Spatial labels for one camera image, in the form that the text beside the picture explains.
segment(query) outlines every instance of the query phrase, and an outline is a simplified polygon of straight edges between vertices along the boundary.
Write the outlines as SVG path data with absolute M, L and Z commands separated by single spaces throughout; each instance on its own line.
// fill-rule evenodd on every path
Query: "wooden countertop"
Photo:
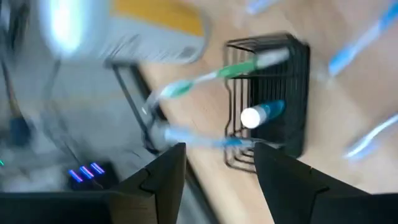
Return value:
M 387 7 L 388 0 L 284 0 L 258 16 L 245 16 L 238 0 L 197 1 L 210 15 L 209 46 L 190 65 L 144 65 L 151 88 L 220 68 L 227 40 L 286 30 L 312 48 L 305 154 L 310 166 L 371 193 L 398 191 L 398 128 L 380 136 L 376 151 L 361 161 L 342 158 L 344 149 L 375 124 L 398 111 L 398 24 L 336 78 L 326 71 L 328 59 L 357 37 Z M 162 104 L 169 121 L 199 132 L 223 135 L 228 94 L 214 82 Z M 257 177 L 227 168 L 216 149 L 189 148 L 188 158 L 223 223 L 273 223 Z

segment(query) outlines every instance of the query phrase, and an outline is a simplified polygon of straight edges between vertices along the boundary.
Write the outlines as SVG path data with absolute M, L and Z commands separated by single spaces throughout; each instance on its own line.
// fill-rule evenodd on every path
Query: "black metal rack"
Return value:
M 224 65 L 243 62 L 266 50 L 288 48 L 290 57 L 271 67 L 243 73 L 225 81 L 229 93 L 229 119 L 225 136 L 250 137 L 283 144 L 279 150 L 297 158 L 303 153 L 307 115 L 310 47 L 290 34 L 230 40 L 224 46 Z M 284 100 L 285 110 L 256 129 L 246 129 L 241 112 L 268 101 Z M 255 173 L 252 149 L 226 149 L 225 164 Z

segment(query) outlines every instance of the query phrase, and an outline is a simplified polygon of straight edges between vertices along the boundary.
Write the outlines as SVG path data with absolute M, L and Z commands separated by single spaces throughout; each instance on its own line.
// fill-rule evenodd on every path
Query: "black cable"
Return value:
M 51 106 L 51 98 L 52 98 L 52 93 L 53 93 L 53 88 L 55 85 L 55 82 L 57 81 L 57 78 L 60 73 L 60 68 L 61 68 L 61 60 L 57 60 L 54 63 L 52 72 L 50 73 L 49 79 L 47 80 L 44 89 L 43 89 L 43 102 L 44 102 L 44 110 L 45 111 L 54 111 L 55 108 Z M 62 131 L 67 132 L 67 127 L 66 124 L 63 122 L 63 120 L 58 119 L 58 126 L 60 126 Z M 76 154 L 73 152 L 73 150 L 69 147 L 67 144 L 67 141 L 65 139 L 57 140 L 55 139 L 53 132 L 50 130 L 46 119 L 43 121 L 43 132 L 44 134 L 48 137 L 49 140 L 51 140 L 55 147 L 63 151 L 65 154 L 69 154 L 77 164 L 81 164 L 81 161 L 77 158 Z
M 6 63 L 4 62 L 3 59 L 1 59 L 1 69 L 2 69 L 2 75 L 4 77 L 4 82 L 6 84 L 8 103 L 10 106 L 10 110 L 12 110 L 12 96 L 14 93 L 12 90 L 11 81 L 10 81 L 10 77 L 8 74 L 8 69 L 7 69 Z

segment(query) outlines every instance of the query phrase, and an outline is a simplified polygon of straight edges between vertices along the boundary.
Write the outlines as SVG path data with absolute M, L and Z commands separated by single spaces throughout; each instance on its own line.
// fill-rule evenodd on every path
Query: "purple led light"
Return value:
M 91 179 L 94 177 L 94 174 L 92 174 L 86 167 L 81 166 L 80 170 L 87 176 L 87 178 Z
M 91 166 L 95 171 L 97 171 L 97 173 L 99 173 L 99 174 L 104 174 L 104 173 L 105 173 L 105 171 L 104 171 L 97 163 L 95 163 L 95 162 L 93 162 L 90 166 Z
M 73 170 L 69 170 L 69 174 L 77 181 L 77 182 L 82 182 L 83 179 L 79 177 L 79 175 L 77 175 L 77 173 L 75 173 L 75 171 Z

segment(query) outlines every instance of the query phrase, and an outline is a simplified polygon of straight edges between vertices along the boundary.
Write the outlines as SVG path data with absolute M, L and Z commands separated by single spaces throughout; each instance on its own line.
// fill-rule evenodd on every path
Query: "toothbrush head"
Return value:
M 180 80 L 167 85 L 160 93 L 161 98 L 176 98 L 189 92 L 194 86 L 193 82 Z
M 266 52 L 257 55 L 256 67 L 266 68 L 284 62 L 289 58 L 289 54 L 290 53 L 287 48 L 267 50 Z

